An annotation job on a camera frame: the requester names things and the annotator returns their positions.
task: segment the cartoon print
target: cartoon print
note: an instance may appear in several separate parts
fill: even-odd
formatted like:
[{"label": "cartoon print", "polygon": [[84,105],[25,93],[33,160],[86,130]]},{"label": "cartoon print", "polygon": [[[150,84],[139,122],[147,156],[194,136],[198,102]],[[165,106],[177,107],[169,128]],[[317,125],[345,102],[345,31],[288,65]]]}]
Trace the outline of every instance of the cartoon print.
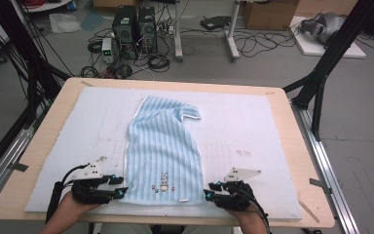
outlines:
[{"label": "cartoon print", "polygon": [[160,190],[162,192],[167,192],[168,191],[168,173],[162,173],[161,181],[162,183],[160,184]]}]

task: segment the gray floor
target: gray floor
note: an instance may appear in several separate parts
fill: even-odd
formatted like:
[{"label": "gray floor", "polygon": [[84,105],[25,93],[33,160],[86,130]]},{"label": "gray floor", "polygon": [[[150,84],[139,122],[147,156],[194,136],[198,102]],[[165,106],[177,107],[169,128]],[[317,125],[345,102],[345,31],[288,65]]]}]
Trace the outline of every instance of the gray floor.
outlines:
[{"label": "gray floor", "polygon": [[[78,21],[86,11],[72,15]],[[182,25],[199,27],[200,19],[184,19]],[[105,20],[94,31],[81,30],[68,34],[49,34],[48,40],[74,74],[89,63],[88,39],[100,29],[109,27]],[[184,61],[174,59],[166,73],[146,71],[132,79],[210,83],[244,86],[284,87],[309,74],[319,58],[302,56],[299,49],[277,48],[254,58],[241,57],[231,63],[221,35],[183,34]],[[343,58],[331,73],[323,100],[320,134],[345,198],[361,233],[374,233],[374,50],[357,42],[366,59]],[[63,69],[55,54],[47,50],[52,64]],[[288,94],[294,97],[296,92]],[[9,62],[0,63],[0,139],[9,130],[26,106],[18,77]],[[32,233],[43,222],[0,220],[0,233]],[[77,224],[67,233],[85,232],[85,224]],[[323,233],[342,233],[339,225],[323,229]],[[296,228],[273,228],[274,233],[303,233]]]}]

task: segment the human hand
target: human hand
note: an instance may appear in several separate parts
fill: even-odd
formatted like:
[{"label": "human hand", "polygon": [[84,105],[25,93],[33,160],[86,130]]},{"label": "human hand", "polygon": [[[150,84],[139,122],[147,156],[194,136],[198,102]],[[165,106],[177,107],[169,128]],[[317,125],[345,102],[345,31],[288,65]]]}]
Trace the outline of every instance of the human hand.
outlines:
[{"label": "human hand", "polygon": [[267,233],[267,228],[262,217],[252,206],[249,206],[245,211],[225,211],[238,220],[243,234]]},{"label": "human hand", "polygon": [[78,221],[81,215],[99,206],[100,205],[98,204],[81,204],[75,201],[72,193],[69,191],[63,196],[58,207],[56,208],[56,212],[39,233],[62,233],[63,231],[74,225],[74,223]]}]

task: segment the wooden table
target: wooden table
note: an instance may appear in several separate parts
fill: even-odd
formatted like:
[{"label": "wooden table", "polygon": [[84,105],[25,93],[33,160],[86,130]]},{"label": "wooden table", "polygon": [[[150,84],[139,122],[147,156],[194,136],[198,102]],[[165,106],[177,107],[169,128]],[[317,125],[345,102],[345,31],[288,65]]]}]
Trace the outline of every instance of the wooden table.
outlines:
[{"label": "wooden table", "polygon": [[[214,92],[266,96],[278,128],[283,152],[293,177],[303,219],[297,222],[271,222],[272,226],[332,227],[334,217],[320,187],[310,184],[318,179],[305,141],[284,91],[280,88],[245,87],[209,84],[188,84],[151,81],[101,80],[71,78],[67,80],[56,101],[45,117],[33,140],[25,150],[20,163],[29,166],[23,173],[13,171],[0,193],[0,219],[44,220],[44,213],[26,213],[24,208],[35,186],[36,179],[50,154],[56,138],[85,87],[109,87],[186,92]],[[233,218],[194,218],[165,216],[128,216],[86,214],[82,221],[128,222],[161,224],[238,225]]]}]

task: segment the light blue striped towel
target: light blue striped towel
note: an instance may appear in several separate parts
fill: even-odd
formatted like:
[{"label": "light blue striped towel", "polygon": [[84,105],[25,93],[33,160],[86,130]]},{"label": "light blue striped towel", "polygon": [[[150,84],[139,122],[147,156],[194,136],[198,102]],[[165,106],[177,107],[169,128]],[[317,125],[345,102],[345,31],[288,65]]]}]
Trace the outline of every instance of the light blue striped towel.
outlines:
[{"label": "light blue striped towel", "polygon": [[181,123],[200,119],[197,107],[147,97],[129,127],[126,182],[122,202],[142,205],[204,203],[199,149]]}]

